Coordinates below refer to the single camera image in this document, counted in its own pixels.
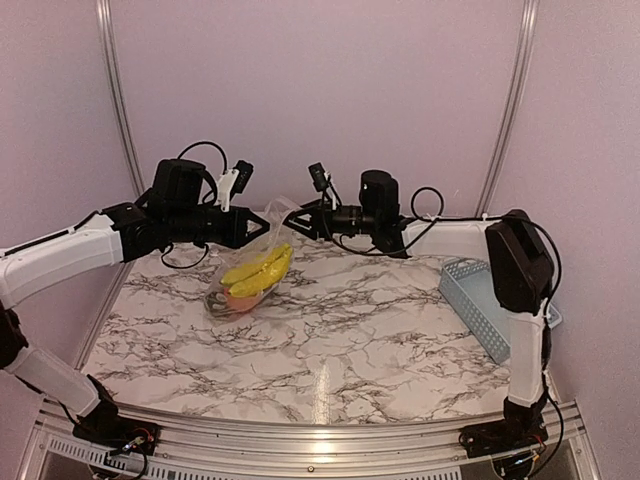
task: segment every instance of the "yellow banana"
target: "yellow banana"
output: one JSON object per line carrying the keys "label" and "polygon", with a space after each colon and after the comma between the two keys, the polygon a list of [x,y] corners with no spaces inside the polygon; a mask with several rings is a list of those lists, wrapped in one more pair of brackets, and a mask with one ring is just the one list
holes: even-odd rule
{"label": "yellow banana", "polygon": [[279,247],[274,248],[267,256],[267,258],[260,262],[245,263],[244,265],[240,265],[239,267],[232,268],[224,274],[224,276],[220,280],[220,283],[225,287],[230,287],[234,283],[246,280],[247,278],[252,277],[253,275],[256,275],[260,271],[267,268],[287,251],[291,251],[291,245],[289,245],[288,243],[282,244]]}
{"label": "yellow banana", "polygon": [[265,269],[245,280],[233,284],[229,289],[229,294],[235,298],[252,297],[278,283],[289,270],[292,253],[293,249],[291,247],[287,248],[277,260]]}

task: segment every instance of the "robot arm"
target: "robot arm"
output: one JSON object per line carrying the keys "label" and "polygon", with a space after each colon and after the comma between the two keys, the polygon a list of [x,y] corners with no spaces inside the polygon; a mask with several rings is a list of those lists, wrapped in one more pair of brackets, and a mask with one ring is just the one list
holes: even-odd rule
{"label": "robot arm", "polygon": [[[152,188],[136,203],[94,212],[79,224],[10,249],[0,250],[0,368],[47,393],[76,413],[74,435],[122,448],[140,433],[155,432],[148,422],[118,415],[108,392],[51,353],[29,345],[12,310],[27,297],[82,272],[130,262],[174,242],[216,243],[239,248],[269,230],[269,223],[247,208],[230,206],[251,175],[240,161],[216,183],[203,165],[163,160]],[[198,203],[203,182],[215,195]],[[152,453],[153,442],[145,442]]]}
{"label": "robot arm", "polygon": [[[303,205],[285,222],[303,235],[324,238],[363,255],[438,255],[490,263],[494,292],[509,320],[511,382],[504,401],[505,419],[466,427],[461,444],[470,457],[476,457],[526,447],[537,438],[546,440],[541,421],[548,398],[543,369],[551,338],[544,312],[551,296],[554,264],[527,214],[512,210],[493,218],[438,217],[427,225],[400,215],[398,183],[387,172],[364,172],[360,205],[342,205],[336,202],[331,178],[322,165],[311,165],[309,171],[321,199]],[[336,241],[334,234],[370,235],[381,253],[356,252]]]}

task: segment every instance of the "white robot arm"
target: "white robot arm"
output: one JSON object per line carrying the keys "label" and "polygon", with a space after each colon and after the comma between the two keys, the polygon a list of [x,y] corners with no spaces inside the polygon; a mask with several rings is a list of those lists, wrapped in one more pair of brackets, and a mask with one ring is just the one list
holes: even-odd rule
{"label": "white robot arm", "polygon": [[[12,310],[27,297],[82,272],[140,258],[174,242],[213,242],[239,248],[269,229],[247,208],[230,206],[251,175],[240,161],[217,185],[203,165],[163,160],[154,184],[136,203],[94,212],[79,224],[9,249],[0,249],[0,368],[58,400],[80,418],[74,434],[122,448],[140,427],[156,426],[118,416],[107,391],[51,353],[29,345]],[[203,181],[214,192],[198,203]],[[249,230],[249,222],[258,226]]]}
{"label": "white robot arm", "polygon": [[[490,262],[485,232],[495,220],[436,224],[427,235],[407,249],[411,257],[436,255],[474,258]],[[424,225],[409,225],[402,233],[405,245],[424,230]],[[511,345],[511,382],[509,400],[531,407],[544,394],[542,382],[542,343],[545,329],[544,305],[537,313],[506,310]]]}

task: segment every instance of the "light purple wall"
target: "light purple wall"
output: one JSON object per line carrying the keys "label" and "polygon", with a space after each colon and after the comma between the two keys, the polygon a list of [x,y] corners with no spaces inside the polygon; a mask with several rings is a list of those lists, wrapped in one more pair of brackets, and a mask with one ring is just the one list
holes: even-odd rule
{"label": "light purple wall", "polygon": [[[127,106],[147,183],[161,158],[219,141],[256,174],[238,203],[315,197],[321,161],[348,202],[390,170],[471,213],[500,125],[523,2],[115,2]],[[217,174],[215,151],[198,157]]]}
{"label": "light purple wall", "polygon": [[552,368],[603,478],[640,457],[640,4],[541,2],[524,102],[491,210],[529,211],[565,266]]}
{"label": "light purple wall", "polygon": [[[0,15],[0,245],[133,197],[101,57],[95,2],[4,2]],[[29,340],[74,360],[113,270],[20,305]],[[12,479],[39,398],[0,372],[0,478]]]}

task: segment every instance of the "wire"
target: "wire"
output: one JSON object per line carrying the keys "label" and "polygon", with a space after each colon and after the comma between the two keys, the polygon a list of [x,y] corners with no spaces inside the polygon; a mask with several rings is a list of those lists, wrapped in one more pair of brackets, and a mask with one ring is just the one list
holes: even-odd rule
{"label": "wire", "polygon": [[99,215],[100,212],[98,210],[94,210],[93,212],[91,212],[89,215],[87,215],[86,217],[84,217],[82,220],[80,220],[75,227],[73,227],[74,230],[78,230],[81,227],[84,227],[87,223],[89,223],[89,220],[91,220],[93,217],[95,217],[96,215]]}
{"label": "wire", "polygon": [[133,477],[131,480],[140,480],[142,477],[144,477],[147,474],[147,470],[149,470],[149,458],[147,457],[147,454],[145,453],[143,448],[140,448],[137,445],[134,446],[133,448],[142,454],[142,460],[144,462],[144,465],[142,466],[142,471],[138,475]]}
{"label": "wire", "polygon": [[[67,408],[67,406],[65,404],[63,404],[61,402],[58,402],[58,403],[62,407],[62,410],[64,410],[64,413],[67,416],[67,418],[69,419],[69,421],[71,423],[73,423],[74,426],[78,427],[81,430],[84,430],[85,432],[89,432],[88,428],[86,428],[85,426],[83,426],[80,423],[78,423],[78,421],[71,416],[71,413],[69,412],[69,409]],[[151,435],[151,433],[149,433],[149,431],[146,428],[139,427],[139,428],[136,428],[134,430],[134,432],[137,431],[137,430],[140,430],[140,431],[142,431],[142,432],[147,434],[147,438],[145,440],[146,442],[152,442],[153,441],[153,436]],[[102,440],[102,441],[103,442],[126,442],[125,439],[107,439],[107,440]],[[147,457],[147,454],[144,451],[144,449],[140,448],[140,446],[133,445],[132,449],[136,450],[137,452],[142,454],[142,459],[144,461],[144,465],[142,467],[142,471],[138,475],[133,477],[131,480],[140,480],[142,477],[144,477],[147,474],[147,470],[149,469],[149,458]]]}
{"label": "wire", "polygon": [[69,421],[71,423],[73,423],[74,427],[78,427],[80,430],[84,430],[85,432],[89,431],[89,429],[87,427],[85,427],[84,425],[80,425],[80,423],[78,423],[78,421],[71,416],[71,413],[69,413],[69,409],[67,408],[67,406],[65,404],[60,403],[60,406],[62,407],[62,410],[64,410],[64,414],[67,416]]}
{"label": "wire", "polygon": [[174,270],[186,270],[188,268],[193,268],[196,265],[199,265],[205,258],[207,258],[207,255],[209,255],[209,245],[207,243],[204,244],[204,253],[202,254],[202,257],[200,257],[200,259],[198,261],[196,261],[195,263],[192,263],[191,265],[187,265],[187,266],[181,266],[181,265],[172,265],[171,263],[167,263],[167,261],[164,259],[164,257],[166,257],[167,255],[169,255],[171,252],[173,252],[173,243],[169,245],[169,249],[164,252],[162,254],[162,256],[160,257],[160,261],[162,262],[162,264],[165,267],[168,268],[173,268]]}
{"label": "wire", "polygon": [[542,438],[540,438],[540,435],[534,435],[533,438],[535,438],[540,444],[540,447],[542,447],[542,450],[538,452],[538,455],[542,455],[544,452],[547,451],[547,444],[542,441]]}
{"label": "wire", "polygon": [[558,437],[558,443],[556,443],[556,446],[554,447],[551,454],[545,459],[544,462],[542,462],[540,467],[535,472],[529,475],[529,478],[534,478],[542,471],[542,469],[544,469],[544,467],[549,465],[549,462],[551,462],[551,459],[555,457],[555,455],[558,453],[558,450],[560,450],[560,446],[562,445],[562,440],[564,438],[564,417],[562,416],[560,407],[558,406],[558,403],[555,400],[553,400],[553,398],[551,398],[551,395],[549,395],[549,392],[547,392],[547,398],[549,399],[549,402],[551,402],[551,405],[553,405],[553,408],[555,408],[556,413],[558,414],[558,419],[560,420],[560,436]]}
{"label": "wire", "polygon": [[200,145],[209,145],[210,147],[213,147],[213,148],[217,149],[220,152],[220,155],[222,155],[222,163],[223,163],[223,166],[224,166],[224,170],[222,171],[222,173],[225,173],[229,169],[229,166],[228,166],[228,163],[227,163],[227,154],[224,153],[224,150],[222,149],[222,147],[220,145],[218,145],[217,143],[214,143],[214,142],[210,142],[209,140],[201,140],[199,142],[192,143],[187,148],[182,150],[180,152],[180,154],[176,158],[178,160],[180,160],[185,153],[187,153],[192,148],[199,147]]}
{"label": "wire", "polygon": [[411,195],[411,203],[410,203],[411,214],[414,216],[414,218],[416,220],[420,220],[420,221],[425,222],[425,223],[430,223],[430,222],[432,222],[434,220],[433,218],[422,217],[422,216],[418,215],[418,212],[416,212],[416,198],[418,198],[418,195],[420,195],[422,192],[433,192],[433,193],[436,194],[436,196],[438,197],[438,200],[440,201],[440,208],[438,209],[438,216],[442,215],[442,213],[444,212],[444,197],[438,191],[438,189],[434,188],[434,187],[420,187],[418,190],[413,192],[413,195]]}
{"label": "wire", "polygon": [[213,200],[212,200],[211,202],[212,202],[212,203],[215,203],[215,202],[216,202],[216,200],[218,199],[218,198],[217,198],[217,197],[218,197],[218,192],[217,192],[217,190],[216,190],[216,191],[214,191],[214,190],[213,190],[213,188],[212,188],[212,189],[211,189],[211,190],[209,190],[207,193],[205,193],[204,197],[202,197],[202,203],[203,203],[203,204],[207,203],[207,198],[208,198],[210,195],[213,195]]}

